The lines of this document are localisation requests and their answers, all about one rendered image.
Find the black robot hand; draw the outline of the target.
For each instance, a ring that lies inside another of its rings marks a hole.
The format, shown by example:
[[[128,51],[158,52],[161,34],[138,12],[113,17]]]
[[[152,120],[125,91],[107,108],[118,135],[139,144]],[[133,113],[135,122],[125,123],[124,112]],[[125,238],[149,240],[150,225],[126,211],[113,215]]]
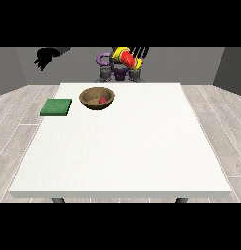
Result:
[[[148,47],[131,47],[129,51],[131,58],[131,67],[140,66],[143,59],[147,56],[148,51]]]
[[[37,59],[34,63],[43,71],[52,58],[58,55],[59,51],[55,48],[41,48],[37,51]]]

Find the green square pad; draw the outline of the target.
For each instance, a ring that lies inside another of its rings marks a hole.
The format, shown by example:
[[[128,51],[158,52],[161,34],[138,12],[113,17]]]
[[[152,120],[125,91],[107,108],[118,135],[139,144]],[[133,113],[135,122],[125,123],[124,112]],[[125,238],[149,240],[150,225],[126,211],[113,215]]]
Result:
[[[40,111],[41,116],[67,116],[72,99],[47,99]]]

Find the brown wooden bowl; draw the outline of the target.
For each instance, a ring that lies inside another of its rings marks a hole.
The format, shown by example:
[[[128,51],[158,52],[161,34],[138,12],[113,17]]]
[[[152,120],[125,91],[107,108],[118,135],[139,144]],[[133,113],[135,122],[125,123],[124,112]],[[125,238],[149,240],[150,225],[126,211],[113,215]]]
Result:
[[[100,98],[106,98],[106,102],[99,104]],[[113,103],[114,98],[114,92],[106,87],[91,87],[79,95],[82,105],[90,110],[104,110]]]

